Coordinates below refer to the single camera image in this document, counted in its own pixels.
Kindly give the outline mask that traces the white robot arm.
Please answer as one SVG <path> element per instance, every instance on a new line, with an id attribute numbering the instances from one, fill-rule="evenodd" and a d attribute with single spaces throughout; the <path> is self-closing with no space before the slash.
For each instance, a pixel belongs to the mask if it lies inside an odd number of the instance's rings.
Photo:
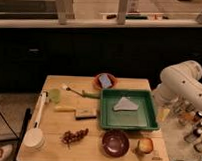
<path id="1" fill-rule="evenodd" d="M 158 106 L 163 106 L 181 97 L 191 102 L 202 112 L 202 66 L 194 60 L 165 67 L 161 83 L 153 91 Z"/>

